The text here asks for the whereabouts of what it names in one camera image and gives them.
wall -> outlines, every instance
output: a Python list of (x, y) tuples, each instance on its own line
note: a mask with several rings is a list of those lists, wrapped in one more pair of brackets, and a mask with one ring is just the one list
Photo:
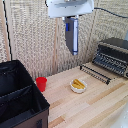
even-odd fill
[(9, 43), (3, 1), (0, 1), (0, 62), (10, 60)]
[[(79, 18), (79, 53), (66, 47), (61, 18), (48, 17), (45, 0), (5, 0), (13, 59), (19, 59), (33, 79), (49, 76), (91, 61), (96, 42), (109, 37), (124, 39), (128, 19), (94, 10)], [(95, 0), (95, 7), (127, 16), (127, 0)]]

corrugated wall panel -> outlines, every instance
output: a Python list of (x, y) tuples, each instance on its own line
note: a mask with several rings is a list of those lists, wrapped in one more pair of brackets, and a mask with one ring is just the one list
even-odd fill
[(3, 1), (0, 0), (0, 62), (10, 60)]
[(52, 75), (56, 22), (48, 17), (45, 0), (8, 0), (6, 4), (7, 12), (9, 7), (11, 11), (15, 59), (33, 79)]

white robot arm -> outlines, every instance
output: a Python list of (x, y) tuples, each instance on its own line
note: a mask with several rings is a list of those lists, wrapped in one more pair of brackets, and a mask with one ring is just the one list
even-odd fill
[(78, 17), (94, 10), (93, 0), (47, 0), (48, 16), (62, 17), (65, 23), (66, 45), (72, 55), (78, 54)]
[(50, 18), (83, 15), (94, 10), (93, 0), (47, 0), (46, 4)]

black plastic container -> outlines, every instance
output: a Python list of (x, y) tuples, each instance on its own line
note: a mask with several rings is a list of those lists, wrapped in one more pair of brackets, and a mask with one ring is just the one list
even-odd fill
[(0, 63), (0, 128), (48, 128), (49, 106), (19, 60)]

red cup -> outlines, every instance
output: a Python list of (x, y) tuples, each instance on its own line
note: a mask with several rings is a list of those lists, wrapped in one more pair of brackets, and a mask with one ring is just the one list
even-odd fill
[(45, 77), (36, 78), (36, 85), (41, 92), (45, 91), (47, 79)]

